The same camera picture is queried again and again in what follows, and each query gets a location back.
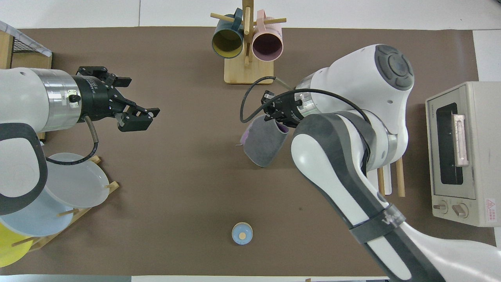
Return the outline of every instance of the blue mug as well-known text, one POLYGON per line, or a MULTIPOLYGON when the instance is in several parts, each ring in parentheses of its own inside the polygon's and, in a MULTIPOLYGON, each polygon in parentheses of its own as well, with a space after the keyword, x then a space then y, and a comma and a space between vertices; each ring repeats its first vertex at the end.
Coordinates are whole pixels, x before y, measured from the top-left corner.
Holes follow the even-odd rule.
POLYGON ((212 36, 212 49, 223 58, 231 59, 238 56, 243 49, 243 11, 237 8, 235 14, 226 15, 234 18, 233 23, 219 20, 212 36))

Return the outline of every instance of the white toaster oven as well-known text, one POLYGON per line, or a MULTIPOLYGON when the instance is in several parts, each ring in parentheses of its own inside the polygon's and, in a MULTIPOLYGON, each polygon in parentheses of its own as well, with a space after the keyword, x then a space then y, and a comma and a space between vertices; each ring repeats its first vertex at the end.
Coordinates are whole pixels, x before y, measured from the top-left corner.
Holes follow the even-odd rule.
POLYGON ((465 82, 426 100, 433 215, 501 226, 501 82, 465 82))

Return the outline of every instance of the brown tabletop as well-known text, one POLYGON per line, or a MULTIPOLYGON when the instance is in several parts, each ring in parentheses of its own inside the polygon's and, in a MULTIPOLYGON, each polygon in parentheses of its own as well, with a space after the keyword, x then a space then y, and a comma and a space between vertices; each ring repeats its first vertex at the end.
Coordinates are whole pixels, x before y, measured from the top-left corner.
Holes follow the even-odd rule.
MULTIPOLYGON (((122 133, 108 118, 95 123, 97 154, 121 187, 41 250, 0 274, 379 276, 377 264, 323 196, 295 168, 290 139, 271 166, 256 167, 236 147, 245 85, 223 81, 212 51, 213 28, 38 29, 24 32, 54 52, 53 68, 106 66, 132 83, 127 98, 161 112, 148 131, 122 133), (233 243, 233 225, 248 222, 254 238, 233 243)), ((471 31, 284 29, 275 74, 295 85, 336 59, 376 43, 412 63, 416 82, 407 104, 409 146, 405 198, 388 197, 417 230, 440 238, 494 244, 492 228, 431 213, 424 100, 477 80, 471 31)), ((246 113, 265 89, 251 93, 246 113)), ((86 155, 84 124, 50 132, 46 154, 86 155)))

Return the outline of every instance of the mug handle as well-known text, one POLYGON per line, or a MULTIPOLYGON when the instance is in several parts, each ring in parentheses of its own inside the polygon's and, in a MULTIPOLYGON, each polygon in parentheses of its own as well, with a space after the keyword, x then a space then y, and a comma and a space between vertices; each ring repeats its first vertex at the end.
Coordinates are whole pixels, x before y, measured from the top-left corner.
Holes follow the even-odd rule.
POLYGON ((264 9, 259 10, 258 11, 258 18, 256 19, 256 22, 258 24, 257 27, 258 27, 258 31, 259 32, 265 32, 266 31, 265 18, 266 18, 265 10, 264 9))
POLYGON ((231 25, 231 29, 234 31, 238 31, 240 25, 242 24, 243 11, 240 8, 236 8, 233 24, 231 25))

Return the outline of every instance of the warning label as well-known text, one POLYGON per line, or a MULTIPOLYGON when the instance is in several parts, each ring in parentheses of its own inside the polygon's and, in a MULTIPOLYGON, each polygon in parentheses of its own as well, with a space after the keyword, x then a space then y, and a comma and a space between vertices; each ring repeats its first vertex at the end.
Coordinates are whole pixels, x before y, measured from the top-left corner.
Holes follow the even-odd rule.
POLYGON ((496 200, 495 199, 486 199, 485 205, 487 208, 487 221, 488 222, 497 222, 496 218, 496 200))

